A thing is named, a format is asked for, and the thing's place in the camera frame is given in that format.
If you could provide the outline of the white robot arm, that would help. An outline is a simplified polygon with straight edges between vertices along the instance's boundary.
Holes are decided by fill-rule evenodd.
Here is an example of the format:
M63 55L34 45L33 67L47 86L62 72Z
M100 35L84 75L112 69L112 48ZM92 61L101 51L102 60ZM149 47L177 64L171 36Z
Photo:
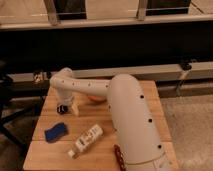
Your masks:
M50 79L60 105L68 106L73 91L107 99L126 171L172 171L139 81L129 74L111 80L76 79L63 68Z

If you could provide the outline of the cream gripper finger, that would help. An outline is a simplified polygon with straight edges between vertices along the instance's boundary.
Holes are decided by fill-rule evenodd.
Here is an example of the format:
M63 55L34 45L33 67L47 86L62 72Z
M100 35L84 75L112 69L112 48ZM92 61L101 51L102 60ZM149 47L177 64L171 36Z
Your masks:
M78 104L76 102L71 103L70 112L75 116L79 116Z

